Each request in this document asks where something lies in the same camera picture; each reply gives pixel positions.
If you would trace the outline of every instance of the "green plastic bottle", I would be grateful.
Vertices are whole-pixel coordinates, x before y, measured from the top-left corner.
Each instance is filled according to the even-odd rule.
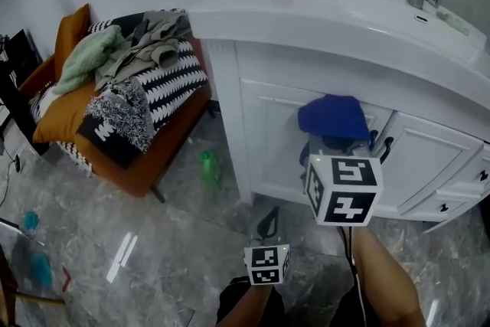
[[[213,188],[221,189],[221,170],[213,152],[204,151],[199,155],[202,162],[204,182]]]

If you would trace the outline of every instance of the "person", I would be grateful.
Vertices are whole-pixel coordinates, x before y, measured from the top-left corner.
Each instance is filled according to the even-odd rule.
[[[330,326],[425,326],[415,285],[383,244],[367,227],[352,231],[352,244],[346,229],[339,232],[346,250],[351,249],[361,290],[354,285],[342,298]],[[287,325],[274,286],[251,286],[246,276],[232,280],[220,295],[217,327],[266,325]]]

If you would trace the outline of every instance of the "black cabinet handle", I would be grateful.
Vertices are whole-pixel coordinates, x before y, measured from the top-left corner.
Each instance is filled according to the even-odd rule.
[[[389,156],[390,151],[391,151],[391,143],[393,143],[394,139],[391,136],[388,136],[384,140],[384,145],[386,146],[386,150],[384,150],[383,155],[380,158],[381,164],[384,162],[384,160]]]
[[[369,132],[369,151],[372,152],[374,149],[374,144],[376,142],[376,137],[379,132],[376,129],[373,129]]]

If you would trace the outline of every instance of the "black shorts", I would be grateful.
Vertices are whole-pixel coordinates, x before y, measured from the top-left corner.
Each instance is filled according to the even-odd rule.
[[[248,276],[234,278],[230,282],[230,285],[228,285],[220,295],[220,308],[217,311],[216,324],[218,324],[235,307],[249,288],[250,281]],[[362,298],[364,311],[366,312],[367,325],[369,327],[381,325],[371,304],[363,293]],[[260,320],[260,326],[287,325],[287,323],[288,319],[284,312],[283,298],[274,288],[270,293],[269,301],[267,302],[262,319]],[[344,297],[342,297],[341,302],[338,304],[337,312],[330,323],[330,327],[346,325],[352,327],[364,326],[361,303],[359,302],[359,295],[356,287],[353,287],[344,295]]]

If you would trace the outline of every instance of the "white marker cube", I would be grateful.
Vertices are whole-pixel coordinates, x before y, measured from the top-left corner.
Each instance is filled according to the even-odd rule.
[[[245,248],[245,264],[252,285],[283,283],[289,267],[288,244]]]
[[[366,226],[382,191],[379,159],[309,156],[305,193],[319,225]]]

